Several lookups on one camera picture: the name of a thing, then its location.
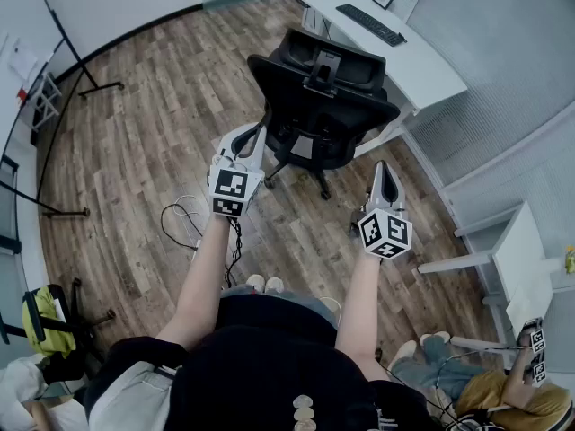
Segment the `white paper sheet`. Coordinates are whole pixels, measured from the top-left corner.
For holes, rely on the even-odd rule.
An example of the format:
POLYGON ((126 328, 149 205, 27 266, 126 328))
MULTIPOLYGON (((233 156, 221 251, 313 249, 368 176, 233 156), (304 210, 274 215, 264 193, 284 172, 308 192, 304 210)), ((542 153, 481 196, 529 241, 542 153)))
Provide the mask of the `white paper sheet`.
POLYGON ((9 68, 21 78, 22 82, 27 84, 38 64, 38 58, 21 39, 17 39, 10 49, 7 63, 9 68))

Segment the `small black swivel chair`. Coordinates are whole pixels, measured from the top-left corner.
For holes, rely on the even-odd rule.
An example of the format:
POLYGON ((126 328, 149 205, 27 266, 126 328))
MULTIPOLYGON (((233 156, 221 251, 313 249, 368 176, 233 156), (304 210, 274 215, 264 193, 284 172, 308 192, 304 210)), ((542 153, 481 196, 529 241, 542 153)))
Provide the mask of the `small black swivel chair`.
MULTIPOLYGON (((103 354, 95 346, 95 328, 114 320, 116 313, 109 309, 100 318, 92 321, 87 320, 79 310, 79 289, 81 286, 82 281, 75 277, 72 280, 70 296, 66 296, 62 286, 47 285, 52 296, 59 300, 64 314, 64 322, 40 316, 34 299, 34 294, 38 289, 26 292, 22 298, 22 302, 28 304, 32 325, 39 341, 46 338, 45 329, 71 332, 75 339, 76 350, 72 351, 67 358, 63 358, 60 353, 50 357, 45 356, 46 360, 41 364, 40 369, 48 384, 80 381, 83 378, 91 379, 97 368, 103 364, 103 354)), ((0 314, 0 339, 8 345, 11 336, 27 339, 23 325, 16 327, 8 324, 4 322, 0 314)))

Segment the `person's blue jeans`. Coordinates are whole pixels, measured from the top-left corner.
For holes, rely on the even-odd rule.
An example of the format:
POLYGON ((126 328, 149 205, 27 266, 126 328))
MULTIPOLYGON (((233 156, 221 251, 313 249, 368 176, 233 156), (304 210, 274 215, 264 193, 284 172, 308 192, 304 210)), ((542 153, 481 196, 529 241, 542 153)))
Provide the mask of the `person's blue jeans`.
POLYGON ((296 303, 305 308, 316 312, 317 314, 324 317, 335 329, 339 326, 339 314, 332 312, 320 299, 308 295, 299 295, 294 292, 283 290, 279 292, 277 290, 270 290, 269 292, 260 292, 250 284, 241 284, 234 286, 230 289, 226 289, 221 293, 221 298, 232 297, 236 295, 266 295, 270 297, 280 298, 291 303, 296 303))

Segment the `white shoulder bag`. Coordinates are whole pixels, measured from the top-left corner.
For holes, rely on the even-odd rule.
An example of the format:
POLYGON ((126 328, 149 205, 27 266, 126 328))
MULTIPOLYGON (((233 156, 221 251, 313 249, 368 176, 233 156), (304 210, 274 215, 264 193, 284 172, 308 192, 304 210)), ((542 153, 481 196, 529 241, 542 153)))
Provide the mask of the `white shoulder bag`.
POLYGON ((177 371, 137 362, 95 402, 90 431, 164 431, 177 371))

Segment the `white desk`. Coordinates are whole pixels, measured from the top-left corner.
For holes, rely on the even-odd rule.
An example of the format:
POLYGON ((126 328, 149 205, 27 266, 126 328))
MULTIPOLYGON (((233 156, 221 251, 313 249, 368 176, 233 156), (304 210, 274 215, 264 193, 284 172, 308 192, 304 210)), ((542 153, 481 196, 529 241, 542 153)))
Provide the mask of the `white desk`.
POLYGON ((488 250, 418 266, 421 274, 492 265, 497 270, 501 291, 486 295, 482 302, 491 309, 502 307, 517 336, 524 323, 543 318, 553 298, 552 274, 565 269, 565 258, 547 258, 527 202, 457 228, 454 236, 466 237, 498 224, 505 229, 488 250))
POLYGON ((462 78, 439 53, 416 31, 399 17, 374 3, 372 0, 300 0, 311 10, 330 22, 358 48, 386 59, 386 75, 402 96, 404 104, 400 116, 379 134, 356 147, 357 157, 383 143, 405 133, 406 119, 419 112, 467 91, 462 78), (394 31, 399 31, 407 41, 398 47, 390 47, 376 35, 361 28, 336 10, 341 4, 352 4, 378 19, 394 31))

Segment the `white cloth bundle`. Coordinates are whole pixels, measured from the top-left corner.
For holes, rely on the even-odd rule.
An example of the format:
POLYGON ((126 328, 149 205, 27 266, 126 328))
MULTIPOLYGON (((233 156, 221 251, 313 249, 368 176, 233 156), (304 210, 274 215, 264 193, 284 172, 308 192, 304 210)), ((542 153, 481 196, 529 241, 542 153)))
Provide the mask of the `white cloth bundle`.
POLYGON ((20 357, 0 370, 0 431, 35 431, 36 422, 23 406, 48 388, 40 369, 41 354, 20 357))

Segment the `white metal step stool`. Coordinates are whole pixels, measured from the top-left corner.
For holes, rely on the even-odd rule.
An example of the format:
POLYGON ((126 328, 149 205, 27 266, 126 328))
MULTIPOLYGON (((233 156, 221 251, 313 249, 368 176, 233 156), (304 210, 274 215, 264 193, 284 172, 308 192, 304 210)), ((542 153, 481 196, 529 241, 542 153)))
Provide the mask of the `white metal step stool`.
POLYGON ((31 91, 31 106, 34 118, 31 129, 37 132, 46 122, 58 117, 56 107, 62 93, 55 85, 50 74, 42 74, 35 82, 31 91))

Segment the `black office chair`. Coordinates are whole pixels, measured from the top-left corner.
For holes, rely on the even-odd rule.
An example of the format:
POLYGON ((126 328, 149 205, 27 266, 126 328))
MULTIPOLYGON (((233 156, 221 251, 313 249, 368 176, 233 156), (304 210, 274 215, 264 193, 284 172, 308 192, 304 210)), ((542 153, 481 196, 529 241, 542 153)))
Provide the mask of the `black office chair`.
POLYGON ((287 165, 309 171, 323 199, 331 196, 325 171, 350 163, 367 132, 400 115, 383 87, 383 57, 303 29, 288 29, 269 56, 252 54, 247 66, 265 99, 273 172, 287 165))

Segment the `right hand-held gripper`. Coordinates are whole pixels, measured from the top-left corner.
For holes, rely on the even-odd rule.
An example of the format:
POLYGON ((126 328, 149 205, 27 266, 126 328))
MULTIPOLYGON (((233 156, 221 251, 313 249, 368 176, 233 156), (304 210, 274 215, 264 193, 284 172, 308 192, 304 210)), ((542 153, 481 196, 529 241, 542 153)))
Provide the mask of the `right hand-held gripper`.
POLYGON ((388 163, 378 161, 365 213, 358 220, 366 253, 379 259, 394 259, 411 249, 412 223, 408 220, 404 199, 403 185, 396 171, 388 163))

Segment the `person's left forearm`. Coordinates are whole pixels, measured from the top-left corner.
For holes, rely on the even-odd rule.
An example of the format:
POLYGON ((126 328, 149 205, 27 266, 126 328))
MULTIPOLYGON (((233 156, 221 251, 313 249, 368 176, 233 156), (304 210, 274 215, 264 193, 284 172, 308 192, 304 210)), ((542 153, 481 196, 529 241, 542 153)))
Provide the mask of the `person's left forearm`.
POLYGON ((216 327, 230 224, 212 214, 182 286, 176 311, 156 336, 193 349, 216 327))

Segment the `yellow green jacket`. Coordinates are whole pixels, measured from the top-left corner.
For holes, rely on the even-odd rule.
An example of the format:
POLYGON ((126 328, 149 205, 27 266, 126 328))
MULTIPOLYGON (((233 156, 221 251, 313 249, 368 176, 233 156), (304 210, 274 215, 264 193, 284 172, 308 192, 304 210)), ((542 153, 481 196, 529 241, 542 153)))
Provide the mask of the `yellow green jacket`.
MULTIPOLYGON (((47 286, 39 288, 34 294, 34 299, 40 316, 54 321, 65 321, 59 300, 52 296, 47 286)), ((43 356, 50 357, 60 353, 63 358, 67 358, 76 350, 75 339, 71 332, 45 329, 46 338, 39 341, 26 302, 22 303, 22 325, 31 348, 43 356)))

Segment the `person's black shirt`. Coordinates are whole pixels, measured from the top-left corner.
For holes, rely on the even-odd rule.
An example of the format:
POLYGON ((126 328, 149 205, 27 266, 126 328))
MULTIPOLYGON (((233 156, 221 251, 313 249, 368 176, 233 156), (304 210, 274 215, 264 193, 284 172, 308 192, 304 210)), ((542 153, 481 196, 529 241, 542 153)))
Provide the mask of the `person's black shirt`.
POLYGON ((227 297, 216 329, 191 350, 151 337, 116 343, 84 396, 86 416, 143 361, 177 371, 164 431, 296 431, 303 408, 316 431, 441 431, 419 392, 368 381, 335 337, 324 317, 299 304, 227 297))

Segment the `person's right forearm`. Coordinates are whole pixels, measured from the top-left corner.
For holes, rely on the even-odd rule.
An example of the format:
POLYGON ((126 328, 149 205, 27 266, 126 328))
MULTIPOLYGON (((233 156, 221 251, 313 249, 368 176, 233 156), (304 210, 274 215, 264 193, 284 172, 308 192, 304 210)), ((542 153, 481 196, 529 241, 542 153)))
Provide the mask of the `person's right forearm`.
POLYGON ((349 357, 370 382, 389 379, 376 361, 379 269, 376 256, 364 251, 359 254, 335 342, 335 347, 349 357))

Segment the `black metal floor stand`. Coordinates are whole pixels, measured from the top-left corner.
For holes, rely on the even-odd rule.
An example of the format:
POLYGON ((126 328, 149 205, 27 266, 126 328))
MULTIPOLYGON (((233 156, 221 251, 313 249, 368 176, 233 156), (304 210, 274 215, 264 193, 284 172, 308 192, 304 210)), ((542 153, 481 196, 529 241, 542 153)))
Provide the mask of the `black metal floor stand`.
POLYGON ((80 99, 110 88, 118 91, 125 88, 120 81, 96 82, 48 0, 0 0, 0 167, 5 163, 14 170, 18 169, 17 163, 6 155, 6 149, 22 111, 31 105, 35 82, 42 74, 49 73, 49 64, 63 45, 67 46, 80 67, 79 76, 86 77, 92 85, 77 94, 80 99), (10 49, 17 39, 21 39, 38 58, 27 84, 7 63, 10 49))

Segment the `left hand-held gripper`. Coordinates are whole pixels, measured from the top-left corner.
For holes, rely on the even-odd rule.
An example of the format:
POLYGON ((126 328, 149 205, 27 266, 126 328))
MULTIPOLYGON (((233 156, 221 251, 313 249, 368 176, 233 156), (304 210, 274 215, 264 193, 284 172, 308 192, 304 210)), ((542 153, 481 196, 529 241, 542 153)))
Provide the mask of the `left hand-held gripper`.
POLYGON ((211 210, 230 218, 244 215, 264 179, 261 169, 266 147, 267 126, 244 124, 225 134, 212 159, 208 173, 211 210), (251 147, 243 157, 244 147, 251 147))

